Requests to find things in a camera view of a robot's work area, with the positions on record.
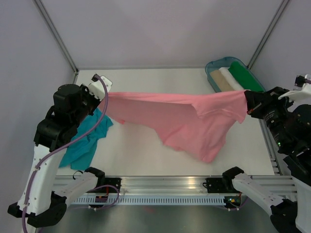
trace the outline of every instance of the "fabric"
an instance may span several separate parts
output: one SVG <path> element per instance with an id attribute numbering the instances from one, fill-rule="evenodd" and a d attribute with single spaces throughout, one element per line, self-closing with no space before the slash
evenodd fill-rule
<path id="1" fill-rule="evenodd" d="M 227 82 L 227 80 L 219 70 L 214 70 L 209 74 L 221 91 L 234 91 L 232 86 L 230 86 L 230 84 Z"/>
<path id="2" fill-rule="evenodd" d="M 211 95 L 110 92 L 106 114 L 121 124 L 148 126 L 164 145 L 211 162 L 230 127 L 236 121 L 242 123 L 246 111 L 244 91 Z"/>
<path id="3" fill-rule="evenodd" d="M 239 62 L 231 63 L 229 72 L 244 89 L 251 91 L 264 91 L 253 75 Z"/>
<path id="4" fill-rule="evenodd" d="M 72 140 L 80 137 L 86 131 L 91 129 L 101 117 L 101 114 L 101 111 L 97 108 L 94 111 L 94 115 L 87 116 L 78 127 L 78 133 L 72 138 Z M 106 137 L 107 131 L 112 125 L 113 123 L 111 119 L 104 116 L 100 124 L 90 134 L 67 148 L 59 167 L 71 164 L 71 169 L 87 169 L 94 157 L 98 139 Z"/>
<path id="5" fill-rule="evenodd" d="M 232 76 L 232 74 L 229 72 L 228 68 L 221 67 L 219 71 L 222 73 L 222 75 L 225 77 L 227 82 L 230 84 L 230 86 L 235 91 L 241 91 L 244 90 L 244 88 L 238 83 L 238 81 L 235 80 L 235 78 Z"/>

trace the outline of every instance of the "white cloth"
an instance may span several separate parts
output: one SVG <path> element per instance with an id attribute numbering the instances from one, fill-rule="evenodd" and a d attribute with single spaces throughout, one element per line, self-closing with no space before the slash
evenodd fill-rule
<path id="1" fill-rule="evenodd" d="M 221 67 L 220 72 L 225 77 L 229 85 L 235 90 L 235 91 L 241 91 L 244 90 L 244 88 L 238 83 L 238 81 L 235 80 L 235 78 L 232 76 L 228 68 Z"/>

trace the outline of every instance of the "beige cloth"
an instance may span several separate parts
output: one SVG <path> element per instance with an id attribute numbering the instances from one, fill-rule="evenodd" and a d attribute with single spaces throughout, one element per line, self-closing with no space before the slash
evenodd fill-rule
<path id="1" fill-rule="evenodd" d="M 234 91 L 220 70 L 214 70 L 210 75 L 221 91 Z"/>

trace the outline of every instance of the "green cloth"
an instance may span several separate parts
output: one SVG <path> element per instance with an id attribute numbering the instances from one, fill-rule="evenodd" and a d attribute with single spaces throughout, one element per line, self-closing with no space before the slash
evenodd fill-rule
<path id="1" fill-rule="evenodd" d="M 253 75 L 239 62 L 231 63 L 228 70 L 245 90 L 264 91 Z"/>

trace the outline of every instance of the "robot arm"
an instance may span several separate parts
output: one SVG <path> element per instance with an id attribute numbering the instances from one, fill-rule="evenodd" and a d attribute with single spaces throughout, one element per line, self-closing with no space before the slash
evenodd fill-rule
<path id="1" fill-rule="evenodd" d="M 310 233 L 311 228 L 308 222 L 310 206 L 297 208 L 297 202 L 292 202 L 281 196 L 271 193 L 257 182 L 252 180 L 244 171 L 238 167 L 229 169 L 223 173 L 223 183 L 227 190 L 236 190 L 244 193 L 252 201 L 258 204 L 269 216 L 272 224 L 280 233 Z M 307 189 L 297 187 L 298 193 L 306 193 Z M 307 200 L 298 200 L 298 203 L 305 205 Z"/>
<path id="2" fill-rule="evenodd" d="M 104 172 L 90 167 L 72 183 L 59 190 L 52 190 L 54 178 L 66 149 L 49 157 L 39 169 L 36 169 L 38 162 L 47 154 L 71 141 L 80 123 L 87 115 L 92 115 L 104 99 L 104 88 L 101 82 L 97 82 L 98 79 L 104 81 L 109 91 L 112 82 L 104 76 L 94 75 L 93 82 L 88 86 L 67 84 L 54 93 L 54 106 L 37 127 L 35 155 L 26 188 L 20 200 L 9 206 L 8 213 L 11 215 L 22 216 L 27 186 L 34 170 L 36 170 L 33 179 L 35 185 L 29 193 L 26 217 L 28 224 L 36 228 L 55 225 L 74 200 L 85 192 L 104 185 Z"/>
<path id="3" fill-rule="evenodd" d="M 263 119 L 287 163 L 297 187 L 297 201 L 292 202 L 265 190 L 243 170 L 234 167 L 223 173 L 228 190 L 244 193 L 270 216 L 280 233 L 311 233 L 311 105 L 303 104 L 293 112 L 292 100 L 311 96 L 311 76 L 297 76 L 301 91 L 275 87 L 267 92 L 245 91 L 248 114 Z"/>

